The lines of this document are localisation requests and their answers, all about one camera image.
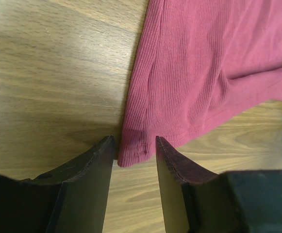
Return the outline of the maroon tank top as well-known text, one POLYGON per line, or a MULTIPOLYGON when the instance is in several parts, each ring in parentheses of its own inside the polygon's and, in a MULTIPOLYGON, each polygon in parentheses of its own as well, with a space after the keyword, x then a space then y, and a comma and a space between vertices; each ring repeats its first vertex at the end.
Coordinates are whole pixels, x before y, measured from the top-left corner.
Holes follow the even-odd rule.
POLYGON ((120 167, 267 100, 282 101, 282 0, 151 0, 130 81, 120 167))

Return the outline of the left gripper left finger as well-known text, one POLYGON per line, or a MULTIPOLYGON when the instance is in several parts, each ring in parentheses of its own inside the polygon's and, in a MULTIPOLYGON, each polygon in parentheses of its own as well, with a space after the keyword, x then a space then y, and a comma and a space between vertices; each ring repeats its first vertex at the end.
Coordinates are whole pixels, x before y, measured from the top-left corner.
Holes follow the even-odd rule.
POLYGON ((115 141, 91 149, 34 179, 0 175, 0 233, 100 233, 115 141))

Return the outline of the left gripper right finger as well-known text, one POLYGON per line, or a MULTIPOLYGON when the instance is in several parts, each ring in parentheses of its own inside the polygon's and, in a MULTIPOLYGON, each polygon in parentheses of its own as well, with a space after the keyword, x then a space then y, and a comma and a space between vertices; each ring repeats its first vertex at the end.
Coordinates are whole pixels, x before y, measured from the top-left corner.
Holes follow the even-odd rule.
POLYGON ((282 170, 213 173, 156 137, 168 233, 282 233, 282 170))

